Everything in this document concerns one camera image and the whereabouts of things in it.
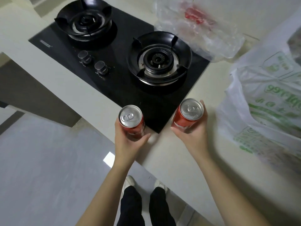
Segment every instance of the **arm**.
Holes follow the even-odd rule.
[[[126,138],[118,119],[116,120],[114,165],[76,226],[114,225],[126,175],[134,163],[139,149],[150,136],[147,134],[137,142],[130,141]]]
[[[227,226],[270,225],[212,160],[208,152],[206,130],[208,114],[205,105],[204,109],[203,117],[191,133],[186,134],[175,128],[171,128],[172,131],[184,142],[200,167]]]

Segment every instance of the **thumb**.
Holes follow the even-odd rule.
[[[151,134],[148,133],[145,136],[143,136],[140,140],[138,140],[136,142],[138,148],[141,148],[144,144],[146,144],[146,142],[148,141],[148,139],[151,137]]]
[[[187,136],[186,133],[181,132],[179,129],[177,129],[177,128],[175,128],[175,127],[171,127],[170,129],[173,131],[173,133],[174,133],[180,140],[182,140],[183,142],[185,142],[186,136]]]

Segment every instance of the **shoe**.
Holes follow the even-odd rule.
[[[156,180],[153,188],[156,189],[157,187],[161,187],[162,189],[164,189],[165,193],[167,193],[167,191],[168,191],[168,187],[166,185],[164,185],[162,182],[160,182],[158,179]]]
[[[126,180],[123,183],[122,187],[122,193],[124,193],[124,190],[129,187],[129,186],[134,186],[135,187],[135,180],[131,175],[126,176]]]

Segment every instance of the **red can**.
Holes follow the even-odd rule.
[[[119,122],[126,133],[134,139],[140,139],[145,134],[145,122],[142,111],[135,105],[123,107],[118,116]]]
[[[197,122],[203,114],[203,105],[193,98],[187,98],[177,108],[171,126],[184,132]]]

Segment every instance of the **black pants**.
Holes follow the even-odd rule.
[[[150,195],[150,219],[153,226],[175,226],[168,204],[165,190],[161,187],[154,189]],[[144,226],[142,213],[142,199],[134,186],[124,190],[120,205],[120,218],[117,226]]]

